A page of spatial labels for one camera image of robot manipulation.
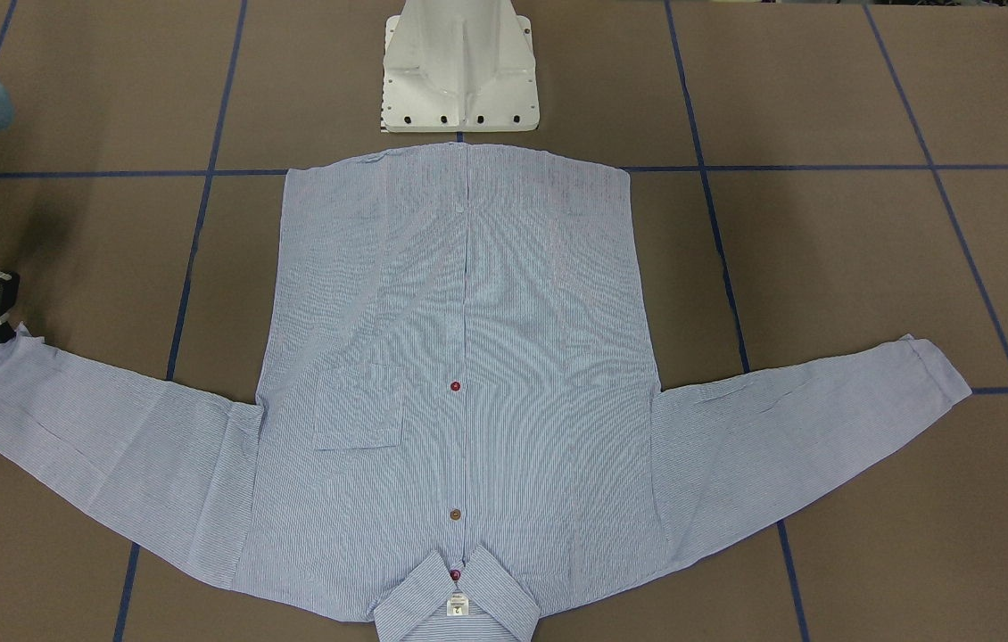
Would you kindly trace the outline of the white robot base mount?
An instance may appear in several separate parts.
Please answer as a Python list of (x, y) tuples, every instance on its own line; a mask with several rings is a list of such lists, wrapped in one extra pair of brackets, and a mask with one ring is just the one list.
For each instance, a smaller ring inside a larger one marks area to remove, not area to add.
[(385, 133), (540, 125), (532, 22), (511, 1), (408, 1), (384, 25)]

